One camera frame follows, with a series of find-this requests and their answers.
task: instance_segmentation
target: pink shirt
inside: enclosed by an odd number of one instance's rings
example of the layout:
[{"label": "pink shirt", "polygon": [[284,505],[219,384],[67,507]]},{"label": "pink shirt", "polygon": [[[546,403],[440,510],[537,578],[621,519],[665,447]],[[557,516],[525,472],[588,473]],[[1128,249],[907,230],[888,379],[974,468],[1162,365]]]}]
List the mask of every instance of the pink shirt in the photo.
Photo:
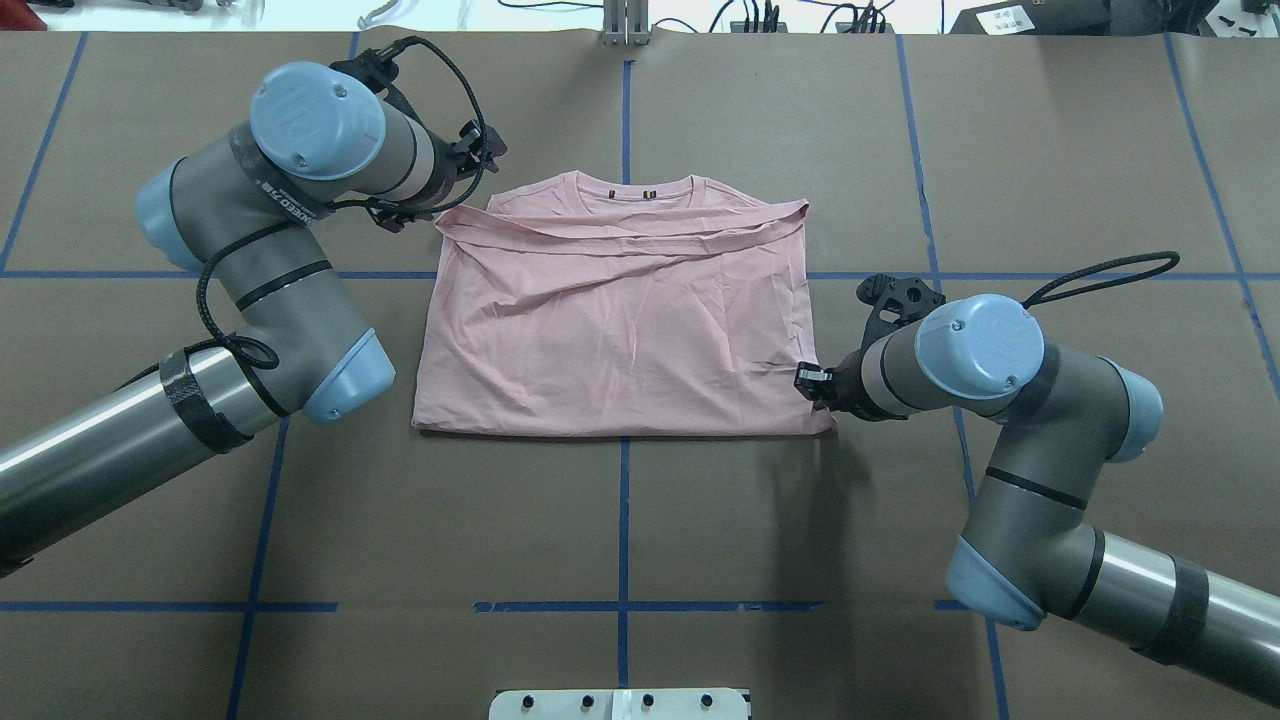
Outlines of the pink shirt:
[{"label": "pink shirt", "polygon": [[814,434],[808,204],[690,176],[571,172],[458,206],[428,311],[413,425],[507,436]]}]

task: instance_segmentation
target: work surface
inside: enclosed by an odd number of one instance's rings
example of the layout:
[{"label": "work surface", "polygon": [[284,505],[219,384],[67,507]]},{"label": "work surface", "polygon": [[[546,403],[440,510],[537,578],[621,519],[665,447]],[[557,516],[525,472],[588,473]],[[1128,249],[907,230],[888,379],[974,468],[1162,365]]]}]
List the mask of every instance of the work surface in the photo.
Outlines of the work surface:
[{"label": "work surface", "polygon": [[[270,68],[394,31],[5,36],[0,446],[204,337],[137,190],[247,114]],[[1280,593],[1280,161],[1251,145],[1280,46],[1187,37],[435,37],[511,146],[472,204],[570,169],[806,197],[820,361],[873,272],[1021,299],[1171,249],[1181,265],[1051,304],[1046,332],[1161,388],[1140,460],[1087,519]],[[428,53],[402,86],[468,118]],[[1272,717],[1050,618],[993,628],[943,575],[996,428],[842,416],[820,438],[421,436],[413,370],[440,247],[348,210],[319,229],[399,369],[174,479],[0,582],[4,717],[485,717],[506,688],[749,688],[755,716]],[[215,313],[234,310],[215,291]]]}]

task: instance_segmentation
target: label sticker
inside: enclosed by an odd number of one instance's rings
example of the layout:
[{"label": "label sticker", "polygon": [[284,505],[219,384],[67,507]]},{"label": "label sticker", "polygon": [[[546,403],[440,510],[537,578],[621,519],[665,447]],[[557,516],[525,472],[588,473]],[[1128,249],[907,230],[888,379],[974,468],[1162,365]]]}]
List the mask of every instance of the label sticker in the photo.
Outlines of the label sticker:
[{"label": "label sticker", "polygon": [[974,17],[982,23],[982,29],[987,31],[987,35],[1012,35],[1015,32],[1036,29],[1036,23],[1032,22],[1021,5],[987,10]]}]

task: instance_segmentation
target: gray robot arm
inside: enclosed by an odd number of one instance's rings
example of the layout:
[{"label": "gray robot arm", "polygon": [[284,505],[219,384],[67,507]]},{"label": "gray robot arm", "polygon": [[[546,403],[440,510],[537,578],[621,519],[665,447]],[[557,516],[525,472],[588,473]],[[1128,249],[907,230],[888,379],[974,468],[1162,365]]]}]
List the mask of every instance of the gray robot arm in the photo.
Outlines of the gray robot arm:
[{"label": "gray robot arm", "polygon": [[1023,630],[1048,612],[1074,620],[1280,707],[1280,598],[1083,521],[1102,465],[1138,457],[1158,432],[1155,386],[1046,340],[1009,297],[920,314],[832,370],[801,365],[796,386],[867,420],[959,406],[1002,425],[947,571],[952,594]]},{"label": "gray robot arm", "polygon": [[[387,79],[385,55],[366,53]],[[279,418],[330,423],[385,391],[394,369],[308,225],[349,191],[381,199],[384,227],[435,206],[504,151],[492,128],[468,151],[479,127],[451,146],[360,79],[291,63],[247,123],[151,181],[137,200],[147,240],[202,281],[218,261],[247,324],[0,451],[0,577]]]}]

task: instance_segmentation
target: blue joint cap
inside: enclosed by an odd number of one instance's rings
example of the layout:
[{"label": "blue joint cap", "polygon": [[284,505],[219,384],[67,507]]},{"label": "blue joint cap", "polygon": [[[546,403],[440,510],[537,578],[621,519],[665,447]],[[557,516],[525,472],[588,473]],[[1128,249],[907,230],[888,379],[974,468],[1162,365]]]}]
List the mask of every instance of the blue joint cap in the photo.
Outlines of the blue joint cap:
[{"label": "blue joint cap", "polygon": [[173,197],[170,195],[173,172],[182,160],[183,158],[179,158],[169,163],[168,168],[160,170],[156,177],[142,186],[133,201],[133,214],[142,227],[142,236],[152,247],[164,252],[170,263],[183,270],[198,273],[205,264],[187,247],[182,233],[178,232],[178,220],[173,217]]},{"label": "blue joint cap", "polygon": [[396,368],[370,328],[329,370],[302,411],[312,423],[326,425],[381,395],[393,379]]},{"label": "blue joint cap", "polygon": [[964,537],[956,542],[951,566],[947,568],[947,589],[965,607],[1010,628],[1034,630],[1044,611],[987,562]]},{"label": "blue joint cap", "polygon": [[1124,380],[1125,395],[1129,396],[1129,429],[1124,434],[1124,442],[1115,455],[1107,457],[1107,462],[1128,462],[1137,460],[1147,450],[1147,443],[1156,439],[1160,425],[1165,421],[1165,401],[1160,397],[1160,391],[1147,378],[1126,370],[1110,357],[1102,357]]},{"label": "blue joint cap", "polygon": [[365,169],[387,136],[372,91],[348,74],[306,61],[266,73],[250,102],[248,124],[276,167],[312,181]]},{"label": "blue joint cap", "polygon": [[915,359],[938,388],[995,400],[1023,388],[1044,361],[1044,334],[1021,304],[974,295],[928,314],[915,333]]}]

